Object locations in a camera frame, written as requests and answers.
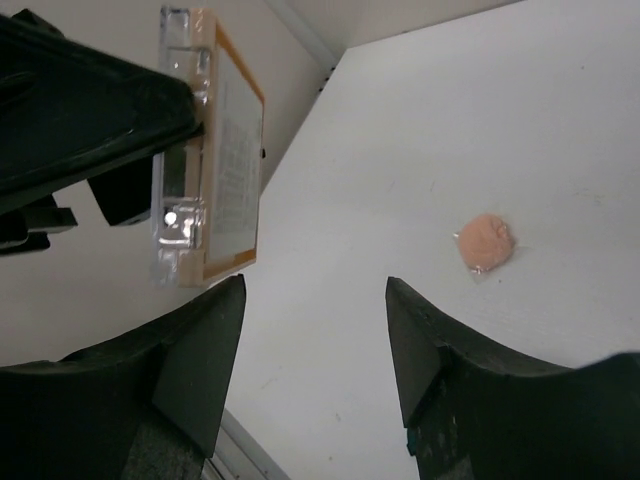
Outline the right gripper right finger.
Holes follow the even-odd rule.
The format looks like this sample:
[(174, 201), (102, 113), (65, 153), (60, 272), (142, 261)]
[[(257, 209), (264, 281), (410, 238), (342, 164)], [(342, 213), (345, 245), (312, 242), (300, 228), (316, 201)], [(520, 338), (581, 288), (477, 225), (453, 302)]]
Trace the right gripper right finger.
[(639, 356), (577, 369), (519, 353), (401, 279), (385, 292), (408, 450), (423, 479), (635, 479)]

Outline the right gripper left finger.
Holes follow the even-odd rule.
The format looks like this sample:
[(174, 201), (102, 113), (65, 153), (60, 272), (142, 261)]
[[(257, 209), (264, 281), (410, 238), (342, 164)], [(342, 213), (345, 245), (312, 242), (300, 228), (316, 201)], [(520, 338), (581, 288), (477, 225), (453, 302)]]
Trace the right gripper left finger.
[(1, 371), (5, 479), (197, 479), (213, 455), (246, 284), (111, 340)]

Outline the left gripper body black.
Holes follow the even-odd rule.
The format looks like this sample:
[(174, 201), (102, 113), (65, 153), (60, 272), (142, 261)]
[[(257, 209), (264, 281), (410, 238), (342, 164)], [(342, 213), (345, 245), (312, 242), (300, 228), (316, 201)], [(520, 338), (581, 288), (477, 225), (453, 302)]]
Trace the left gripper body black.
[(73, 211), (60, 207), (52, 193), (36, 198), (25, 194), (1, 195), (1, 254), (45, 251), (49, 236), (78, 226)]

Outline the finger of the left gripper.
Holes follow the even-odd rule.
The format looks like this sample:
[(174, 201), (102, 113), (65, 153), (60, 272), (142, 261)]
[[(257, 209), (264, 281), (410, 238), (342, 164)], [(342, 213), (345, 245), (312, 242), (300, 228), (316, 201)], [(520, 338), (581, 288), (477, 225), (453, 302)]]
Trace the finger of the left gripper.
[(189, 86), (21, 18), (1, 18), (1, 211), (200, 131)]
[(111, 227), (147, 220), (151, 208), (153, 158), (139, 159), (87, 180)]

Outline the colourful eyeshadow palette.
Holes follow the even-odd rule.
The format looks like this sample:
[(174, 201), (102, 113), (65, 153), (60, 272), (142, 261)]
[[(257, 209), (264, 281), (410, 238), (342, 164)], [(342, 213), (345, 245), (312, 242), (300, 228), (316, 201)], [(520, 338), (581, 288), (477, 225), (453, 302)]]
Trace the colourful eyeshadow palette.
[(202, 130), (153, 159), (152, 275), (195, 288), (256, 260), (265, 97), (210, 8), (163, 6), (159, 47)]

